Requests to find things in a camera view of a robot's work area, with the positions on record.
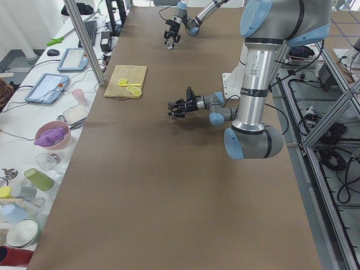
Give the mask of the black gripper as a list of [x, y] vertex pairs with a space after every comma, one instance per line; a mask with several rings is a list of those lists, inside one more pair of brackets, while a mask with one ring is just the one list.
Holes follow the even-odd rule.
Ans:
[[182, 98], [176, 101], [168, 101], [168, 107], [179, 108], [179, 111], [168, 112], [168, 116], [171, 118], [184, 118], [185, 113], [190, 113], [199, 109], [197, 106], [197, 98], [187, 99], [186, 101], [184, 101]]
[[165, 24], [169, 25], [170, 28], [168, 31], [164, 32], [164, 44], [168, 44], [168, 40], [170, 36], [176, 36], [174, 40], [174, 45], [178, 44], [181, 39], [181, 36], [178, 35], [180, 24], [174, 20], [169, 20], [169, 19], [165, 21]]

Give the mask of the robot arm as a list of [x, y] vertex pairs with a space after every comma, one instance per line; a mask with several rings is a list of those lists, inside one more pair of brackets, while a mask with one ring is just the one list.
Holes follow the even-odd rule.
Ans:
[[211, 1], [194, 18], [191, 18], [187, 12], [185, 1], [179, 1], [175, 6], [175, 13], [171, 19], [164, 19], [169, 29], [164, 32], [164, 44], [167, 49], [172, 50], [175, 44], [179, 43], [181, 35], [179, 30], [181, 25], [185, 26], [186, 33], [195, 37], [200, 31], [203, 22], [217, 9], [228, 1]]
[[233, 159], [262, 159], [282, 149], [282, 134], [262, 122], [271, 82], [271, 67], [278, 49], [299, 47], [324, 40], [330, 31], [331, 1], [249, 1], [242, 13], [240, 34], [247, 48], [237, 108], [226, 107], [216, 92], [197, 96], [191, 88], [186, 98], [168, 103], [169, 115], [206, 109], [212, 125], [231, 121], [224, 145]]

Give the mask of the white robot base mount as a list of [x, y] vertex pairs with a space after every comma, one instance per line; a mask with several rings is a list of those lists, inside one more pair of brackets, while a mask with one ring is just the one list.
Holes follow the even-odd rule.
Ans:
[[245, 65], [241, 62], [231, 73], [223, 73], [223, 92], [226, 99], [235, 98], [240, 95], [244, 79]]

